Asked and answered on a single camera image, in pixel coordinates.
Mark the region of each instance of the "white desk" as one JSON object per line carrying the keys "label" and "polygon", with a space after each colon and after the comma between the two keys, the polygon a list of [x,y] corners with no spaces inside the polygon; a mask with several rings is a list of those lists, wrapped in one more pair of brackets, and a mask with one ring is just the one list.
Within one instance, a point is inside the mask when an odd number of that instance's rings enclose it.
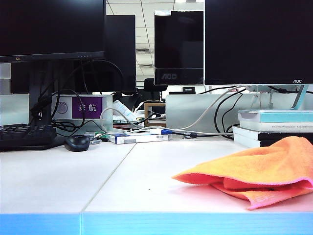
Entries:
{"label": "white desk", "polygon": [[19,214],[0,215],[0,234],[313,234],[313,194],[247,211],[248,201],[171,179],[243,149],[185,140],[1,153],[1,213]]}
{"label": "white desk", "polygon": [[79,213],[134,144],[1,152],[1,213]]}

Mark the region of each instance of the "orange cloth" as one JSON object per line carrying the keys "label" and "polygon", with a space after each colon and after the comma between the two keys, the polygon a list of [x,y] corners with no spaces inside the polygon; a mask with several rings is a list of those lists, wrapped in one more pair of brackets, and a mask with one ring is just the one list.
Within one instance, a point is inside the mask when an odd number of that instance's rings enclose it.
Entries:
{"label": "orange cloth", "polygon": [[313,191],[313,145],[306,138],[286,137],[199,164],[173,178],[210,184],[249,200],[248,210],[253,210]]}

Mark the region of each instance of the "computer mouse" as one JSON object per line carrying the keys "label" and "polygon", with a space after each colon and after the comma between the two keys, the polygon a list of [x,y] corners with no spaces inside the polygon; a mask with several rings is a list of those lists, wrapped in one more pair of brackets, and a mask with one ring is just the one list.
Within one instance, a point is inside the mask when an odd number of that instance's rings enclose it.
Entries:
{"label": "computer mouse", "polygon": [[65,139],[64,146],[67,150],[73,152],[86,151],[89,148],[89,137],[76,135]]}

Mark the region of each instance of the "monitor screen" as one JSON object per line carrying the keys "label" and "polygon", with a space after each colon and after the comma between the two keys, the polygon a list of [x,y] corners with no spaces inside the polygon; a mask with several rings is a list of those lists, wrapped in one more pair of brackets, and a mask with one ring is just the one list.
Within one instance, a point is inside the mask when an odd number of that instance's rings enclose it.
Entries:
{"label": "monitor screen", "polygon": [[0,0],[0,61],[104,55],[104,0]]}
{"label": "monitor screen", "polygon": [[[123,78],[112,66],[107,66],[104,63],[90,64],[84,67],[88,91],[136,91],[135,15],[107,16],[105,31],[106,60],[117,65]],[[78,92],[86,91],[80,72],[76,73],[75,87]]]}
{"label": "monitor screen", "polygon": [[206,0],[205,84],[313,83],[312,0]]}
{"label": "monitor screen", "polygon": [[155,84],[203,85],[203,11],[155,15]]}

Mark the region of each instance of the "keyboard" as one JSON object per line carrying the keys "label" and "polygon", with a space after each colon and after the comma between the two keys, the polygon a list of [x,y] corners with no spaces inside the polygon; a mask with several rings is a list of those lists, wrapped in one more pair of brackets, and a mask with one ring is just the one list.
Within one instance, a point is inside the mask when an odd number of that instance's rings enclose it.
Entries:
{"label": "keyboard", "polygon": [[0,126],[0,149],[51,144],[56,135],[56,129],[51,125],[14,124]]}

